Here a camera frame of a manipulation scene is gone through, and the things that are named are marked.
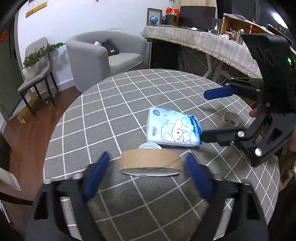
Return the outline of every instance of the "lamp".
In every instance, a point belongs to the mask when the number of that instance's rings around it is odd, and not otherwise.
[[[282,25],[284,28],[288,28],[288,26],[285,24],[284,20],[281,18],[281,16],[277,13],[273,13],[272,14],[274,19],[280,24]]]

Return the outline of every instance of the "chair leg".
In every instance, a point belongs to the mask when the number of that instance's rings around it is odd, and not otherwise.
[[[51,99],[51,101],[52,101],[52,104],[53,104],[54,107],[55,107],[54,98],[53,98],[53,96],[52,96],[52,92],[50,91],[50,87],[49,87],[49,85],[48,85],[47,78],[45,78],[44,81],[45,81],[45,85],[46,85],[46,88],[47,88],[47,91],[48,91],[49,97],[50,97],[50,99]]]
[[[37,89],[37,87],[34,85],[34,88],[35,88],[35,90],[36,90],[36,93],[37,93],[37,95],[38,95],[38,97],[39,97],[39,99],[41,99],[42,100],[42,98],[41,98],[41,96],[40,96],[40,93],[39,93],[39,91],[38,91],[38,89]]]
[[[54,75],[52,74],[52,72],[50,72],[50,77],[52,78],[55,88],[57,89],[57,91],[59,91],[59,89],[57,87],[57,83],[55,82]]]
[[[29,111],[31,112],[31,114],[32,114],[33,116],[35,116],[34,112],[32,111],[31,107],[29,106],[29,104],[28,104],[28,102],[27,102],[27,100],[26,100],[24,94],[21,93],[20,95],[22,96],[22,99],[23,99],[23,101],[25,102],[25,104],[26,104],[26,106],[28,107],[28,109],[29,109]]]

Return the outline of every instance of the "checkered tablecloth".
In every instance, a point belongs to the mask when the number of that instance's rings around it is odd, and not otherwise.
[[[201,199],[184,170],[174,177],[132,177],[118,171],[120,155],[146,142],[146,122],[151,106],[195,115],[203,130],[217,128],[226,111],[237,113],[250,126],[251,108],[238,96],[207,101],[203,92],[219,87],[189,73],[147,69],[110,77],[80,95],[59,120],[49,143],[44,178],[60,180],[97,161],[109,151],[112,161],[97,195],[88,207],[108,241],[187,241],[208,204]],[[184,157],[191,152],[199,163],[227,180],[251,180],[267,222],[278,196],[279,165],[276,157],[252,168],[235,146],[204,143],[197,148],[169,148]],[[67,224],[81,238],[69,199],[62,199]],[[225,232],[233,200],[225,201],[216,238]]]

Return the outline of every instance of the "roll of tape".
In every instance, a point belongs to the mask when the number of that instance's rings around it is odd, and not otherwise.
[[[219,128],[238,126],[240,117],[232,112],[226,112],[218,122]]]
[[[124,151],[119,171],[133,176],[166,177],[182,171],[180,156],[165,149],[136,149]]]

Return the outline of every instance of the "computer monitor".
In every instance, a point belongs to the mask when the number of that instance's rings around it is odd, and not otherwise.
[[[215,12],[215,7],[181,6],[179,25],[201,28],[203,30],[211,29],[212,18],[215,18]]]

